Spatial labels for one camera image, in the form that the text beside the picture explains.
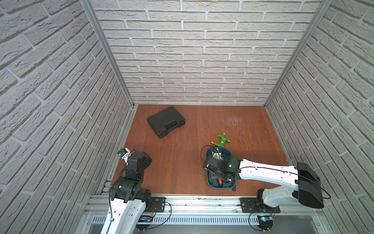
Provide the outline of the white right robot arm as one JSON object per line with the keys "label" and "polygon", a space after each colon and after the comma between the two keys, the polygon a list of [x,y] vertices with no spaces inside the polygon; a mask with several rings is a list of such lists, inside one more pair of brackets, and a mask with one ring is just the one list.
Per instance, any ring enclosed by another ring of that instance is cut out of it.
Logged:
{"label": "white right robot arm", "polygon": [[324,208],[320,177],[306,163],[275,166],[235,157],[224,161],[207,156],[203,160],[203,167],[223,182],[257,180],[278,185],[277,188],[258,191],[258,206],[275,208],[298,202],[314,209]]}

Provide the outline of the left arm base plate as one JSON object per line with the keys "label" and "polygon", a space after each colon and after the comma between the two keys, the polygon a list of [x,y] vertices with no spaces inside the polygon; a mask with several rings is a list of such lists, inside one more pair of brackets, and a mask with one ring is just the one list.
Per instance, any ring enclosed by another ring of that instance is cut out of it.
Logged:
{"label": "left arm base plate", "polygon": [[151,211],[157,209],[157,213],[163,213],[165,210],[166,197],[152,197]]}

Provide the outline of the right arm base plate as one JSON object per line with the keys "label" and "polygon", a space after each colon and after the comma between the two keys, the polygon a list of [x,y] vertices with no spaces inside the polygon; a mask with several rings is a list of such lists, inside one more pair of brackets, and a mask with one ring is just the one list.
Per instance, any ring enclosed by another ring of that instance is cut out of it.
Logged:
{"label": "right arm base plate", "polygon": [[240,198],[240,205],[243,213],[280,213],[279,206],[270,207],[257,198]]}

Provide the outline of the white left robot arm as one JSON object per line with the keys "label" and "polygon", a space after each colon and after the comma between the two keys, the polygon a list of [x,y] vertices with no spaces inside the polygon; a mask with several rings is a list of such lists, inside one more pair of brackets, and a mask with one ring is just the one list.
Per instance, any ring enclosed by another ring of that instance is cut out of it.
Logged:
{"label": "white left robot arm", "polygon": [[124,148],[117,152],[125,161],[124,173],[112,184],[109,210],[102,234],[131,234],[145,209],[150,206],[152,194],[142,188],[144,172],[152,159],[145,152],[131,152]]}

